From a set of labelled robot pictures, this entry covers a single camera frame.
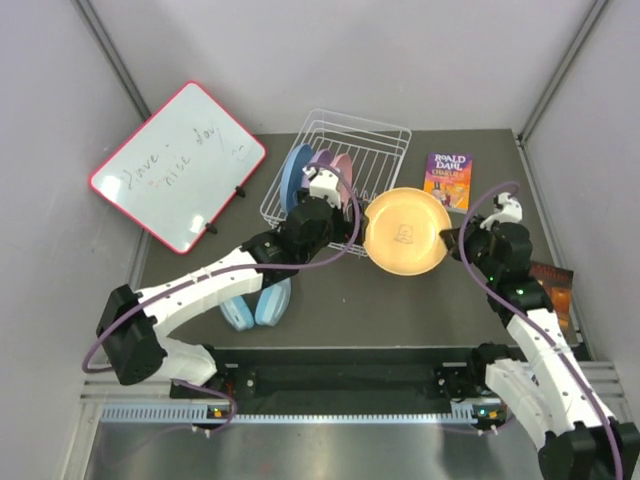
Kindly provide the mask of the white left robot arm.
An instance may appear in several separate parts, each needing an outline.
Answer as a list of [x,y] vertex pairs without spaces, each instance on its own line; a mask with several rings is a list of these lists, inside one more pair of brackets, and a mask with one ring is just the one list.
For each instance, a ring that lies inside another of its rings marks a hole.
[[191,383],[205,396],[220,394],[227,374],[217,365],[213,347],[184,343],[171,333],[235,297],[325,266],[315,256],[331,243],[345,249],[360,243],[363,217],[356,196],[341,209],[308,195],[276,228],[205,267],[162,286],[135,291],[124,284],[112,290],[96,329],[109,370],[123,386],[157,375]]

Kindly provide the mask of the yellow plate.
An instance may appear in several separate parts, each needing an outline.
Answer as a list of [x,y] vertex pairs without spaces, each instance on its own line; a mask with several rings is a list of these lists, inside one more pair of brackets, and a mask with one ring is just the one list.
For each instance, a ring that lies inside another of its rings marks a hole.
[[431,194],[410,187],[377,196],[365,209],[363,247],[384,271],[417,276],[436,268],[447,255],[440,232],[451,228],[448,212]]

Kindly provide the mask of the blue plate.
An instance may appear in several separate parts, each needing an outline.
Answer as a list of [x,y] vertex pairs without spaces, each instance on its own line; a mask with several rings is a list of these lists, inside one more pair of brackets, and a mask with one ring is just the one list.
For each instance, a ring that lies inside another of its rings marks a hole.
[[314,154],[308,144],[296,146],[287,156],[282,173],[279,199],[281,209],[288,214],[298,203],[297,191],[301,188],[305,176],[303,168]]

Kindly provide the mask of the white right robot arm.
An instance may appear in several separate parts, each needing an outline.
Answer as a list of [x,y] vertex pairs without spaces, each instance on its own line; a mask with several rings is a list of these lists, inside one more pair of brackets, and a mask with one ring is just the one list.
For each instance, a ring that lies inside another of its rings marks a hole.
[[524,356],[517,360],[507,346],[493,343],[473,349],[469,388],[504,401],[533,442],[543,478],[632,478],[639,429],[616,418],[580,368],[549,295],[531,274],[528,229],[475,216],[439,235],[486,291]]

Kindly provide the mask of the pink plate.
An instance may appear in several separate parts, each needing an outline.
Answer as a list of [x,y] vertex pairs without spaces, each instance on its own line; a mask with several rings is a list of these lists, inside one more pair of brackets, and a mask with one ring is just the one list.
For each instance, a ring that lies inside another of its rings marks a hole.
[[342,202],[347,203],[350,199],[348,189],[352,186],[353,165],[351,157],[346,154],[338,154],[334,157],[331,166],[337,169],[345,180],[345,183],[339,184],[339,192]]

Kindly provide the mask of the purple plate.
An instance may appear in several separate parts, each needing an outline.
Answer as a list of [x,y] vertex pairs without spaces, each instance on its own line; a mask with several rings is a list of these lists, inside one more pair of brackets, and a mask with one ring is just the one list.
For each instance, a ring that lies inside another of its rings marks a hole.
[[320,165],[330,165],[333,158],[333,153],[329,149],[317,151],[303,167],[304,174],[308,175],[310,172],[317,172],[320,169]]

